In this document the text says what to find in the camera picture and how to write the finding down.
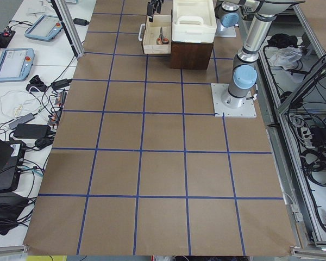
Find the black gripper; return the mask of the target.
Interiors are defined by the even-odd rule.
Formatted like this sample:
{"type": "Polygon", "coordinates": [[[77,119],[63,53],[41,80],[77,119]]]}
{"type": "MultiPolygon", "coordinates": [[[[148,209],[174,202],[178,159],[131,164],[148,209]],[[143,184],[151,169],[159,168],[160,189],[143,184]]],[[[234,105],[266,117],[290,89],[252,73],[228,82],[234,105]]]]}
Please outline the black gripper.
{"type": "Polygon", "coordinates": [[[151,0],[150,3],[147,3],[147,17],[149,19],[149,22],[153,22],[155,9],[158,14],[161,13],[162,4],[163,0],[151,0]]]}

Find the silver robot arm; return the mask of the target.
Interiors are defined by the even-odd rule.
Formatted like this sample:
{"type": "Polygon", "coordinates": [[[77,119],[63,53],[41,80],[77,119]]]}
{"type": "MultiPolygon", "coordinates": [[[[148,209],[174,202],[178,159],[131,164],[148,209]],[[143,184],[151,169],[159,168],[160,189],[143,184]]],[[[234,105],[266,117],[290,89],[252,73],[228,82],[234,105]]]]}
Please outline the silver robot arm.
{"type": "Polygon", "coordinates": [[[259,49],[272,22],[279,13],[304,1],[224,1],[224,3],[248,7],[255,13],[247,37],[234,57],[232,80],[222,95],[226,105],[236,107],[238,103],[245,102],[248,92],[256,82],[258,74],[254,69],[254,63],[259,57],[259,49]]]}
{"type": "MultiPolygon", "coordinates": [[[[149,22],[153,22],[154,14],[161,13],[161,6],[163,5],[164,1],[148,1],[147,2],[147,18],[149,22]]],[[[230,25],[233,26],[238,23],[239,16],[236,13],[238,11],[238,5],[231,5],[225,1],[216,1],[216,5],[214,8],[215,17],[220,19],[221,21],[226,21],[227,18],[236,18],[234,23],[230,25]]]]}

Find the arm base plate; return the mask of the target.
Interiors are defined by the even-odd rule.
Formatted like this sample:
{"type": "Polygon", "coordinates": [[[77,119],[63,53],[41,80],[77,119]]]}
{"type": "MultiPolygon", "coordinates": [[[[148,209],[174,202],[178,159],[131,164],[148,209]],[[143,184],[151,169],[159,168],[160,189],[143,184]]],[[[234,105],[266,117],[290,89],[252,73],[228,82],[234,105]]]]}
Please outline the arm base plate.
{"type": "Polygon", "coordinates": [[[243,98],[235,98],[228,92],[229,84],[211,83],[215,117],[256,118],[251,91],[243,98]]]}
{"type": "Polygon", "coordinates": [[[217,21],[217,29],[216,29],[215,37],[236,38],[235,26],[225,27],[218,20],[217,21]]]}

